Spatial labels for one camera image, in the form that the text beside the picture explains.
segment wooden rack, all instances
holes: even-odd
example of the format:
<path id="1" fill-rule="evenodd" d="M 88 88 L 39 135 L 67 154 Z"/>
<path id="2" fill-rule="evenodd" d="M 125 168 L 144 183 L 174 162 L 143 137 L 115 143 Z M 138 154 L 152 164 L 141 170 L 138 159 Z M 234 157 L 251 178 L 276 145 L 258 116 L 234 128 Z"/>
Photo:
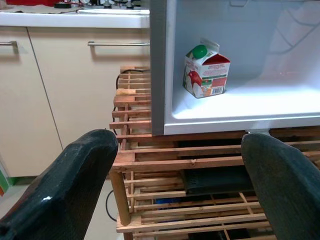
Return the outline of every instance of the wooden rack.
<path id="1" fill-rule="evenodd" d="M 270 224 L 255 195 L 158 203 L 186 196 L 180 170 L 243 165 L 241 138 L 246 132 L 152 136 L 150 74 L 121 74 L 114 98 L 119 151 L 110 172 L 119 217 L 117 231 L 126 240 L 157 237 L 185 240 L 188 234 L 248 229 L 250 239 L 273 240 Z M 270 134 L 300 149 L 320 166 L 320 127 L 280 128 Z"/>

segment tiled floor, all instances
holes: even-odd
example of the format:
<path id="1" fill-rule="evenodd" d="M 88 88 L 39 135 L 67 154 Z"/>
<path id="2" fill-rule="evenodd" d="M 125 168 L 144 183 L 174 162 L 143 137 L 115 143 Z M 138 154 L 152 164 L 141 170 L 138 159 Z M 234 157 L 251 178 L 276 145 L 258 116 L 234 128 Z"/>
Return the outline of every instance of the tiled floor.
<path id="1" fill-rule="evenodd" d="M 28 185 L 15 185 L 5 193 L 3 198 L 0 198 L 0 218 L 16 203 L 27 187 Z M 123 240 L 123 235 L 116 232 L 116 223 L 106 213 L 106 198 L 111 190 L 110 181 L 105 181 L 86 232 L 85 240 Z M 113 194 L 109 198 L 108 209 L 110 214 L 116 218 L 118 213 Z"/>

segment black cable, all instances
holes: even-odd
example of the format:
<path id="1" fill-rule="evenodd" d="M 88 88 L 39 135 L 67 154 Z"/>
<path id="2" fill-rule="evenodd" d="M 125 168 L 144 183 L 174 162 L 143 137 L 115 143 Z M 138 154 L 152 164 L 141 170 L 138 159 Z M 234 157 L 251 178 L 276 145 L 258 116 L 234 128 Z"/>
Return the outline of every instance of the black cable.
<path id="1" fill-rule="evenodd" d="M 116 80 L 115 80 L 115 89 L 118 89 L 118 81 L 119 81 L 119 78 L 120 78 L 120 75 L 121 75 L 121 74 L 125 74 L 125 73 L 127 73 L 127 72 L 145 73 L 145 72 L 149 72 L 149 71 L 150 71 L 150 69 L 126 69 L 126 70 L 122 71 L 122 72 L 118 75 L 118 77 L 116 78 Z M 117 134 L 117 131 L 116 131 L 115 129 L 113 129 L 113 132 L 114 132 L 115 135 L 118 135 L 118 134 Z"/>
<path id="2" fill-rule="evenodd" d="M 117 222 L 117 219 L 115 219 L 114 217 L 111 216 L 109 210 L 108 210 L 108 199 L 110 197 L 110 195 L 113 193 L 114 191 L 111 190 L 108 194 L 108 196 L 106 197 L 106 200 L 105 200 L 105 210 L 106 210 L 106 214 L 108 214 L 109 218 L 112 219 L 113 221 Z"/>

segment juice carton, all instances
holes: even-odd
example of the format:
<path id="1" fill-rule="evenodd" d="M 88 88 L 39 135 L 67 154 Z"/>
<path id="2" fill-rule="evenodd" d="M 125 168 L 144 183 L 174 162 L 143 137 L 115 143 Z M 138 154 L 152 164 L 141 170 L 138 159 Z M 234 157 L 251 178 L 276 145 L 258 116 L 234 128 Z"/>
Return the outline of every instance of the juice carton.
<path id="1" fill-rule="evenodd" d="M 183 74 L 184 88 L 197 99 L 223 94 L 230 67 L 217 43 L 207 39 L 200 43 L 185 56 Z"/>

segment white countertop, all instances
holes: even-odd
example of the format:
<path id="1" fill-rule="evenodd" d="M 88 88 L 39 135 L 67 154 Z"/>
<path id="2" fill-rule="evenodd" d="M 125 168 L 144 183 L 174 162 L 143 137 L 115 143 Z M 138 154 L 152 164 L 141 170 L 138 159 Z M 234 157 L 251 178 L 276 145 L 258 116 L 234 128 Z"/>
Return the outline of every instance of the white countertop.
<path id="1" fill-rule="evenodd" d="M 149 16 L 143 14 L 40 14 L 0 12 L 0 26 L 59 28 L 149 28 Z"/>

